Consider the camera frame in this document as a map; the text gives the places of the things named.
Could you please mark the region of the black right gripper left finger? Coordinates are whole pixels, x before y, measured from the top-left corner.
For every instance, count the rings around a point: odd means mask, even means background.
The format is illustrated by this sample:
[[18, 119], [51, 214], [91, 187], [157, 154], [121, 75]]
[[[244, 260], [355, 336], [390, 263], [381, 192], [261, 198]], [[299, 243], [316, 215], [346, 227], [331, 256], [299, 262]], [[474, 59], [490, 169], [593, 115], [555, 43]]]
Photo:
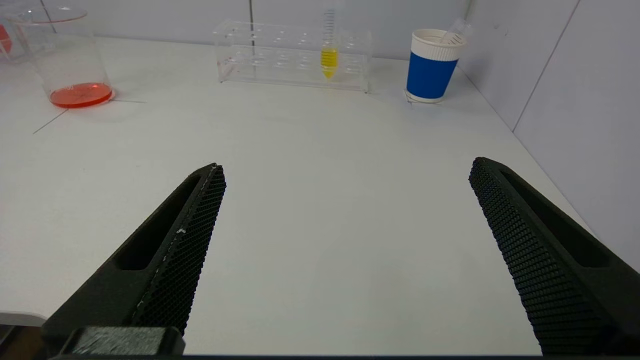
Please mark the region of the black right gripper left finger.
[[82, 328], [160, 328], [185, 335], [226, 193], [215, 162], [195, 170], [41, 327], [48, 354]]

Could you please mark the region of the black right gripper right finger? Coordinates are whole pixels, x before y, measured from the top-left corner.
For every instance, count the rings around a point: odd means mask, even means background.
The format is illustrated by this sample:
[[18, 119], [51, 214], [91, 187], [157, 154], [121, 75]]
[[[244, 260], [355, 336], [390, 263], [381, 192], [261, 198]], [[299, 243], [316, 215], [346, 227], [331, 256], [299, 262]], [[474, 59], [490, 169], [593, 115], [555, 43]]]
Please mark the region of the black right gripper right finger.
[[640, 276], [504, 164], [468, 177], [545, 356], [637, 356]]

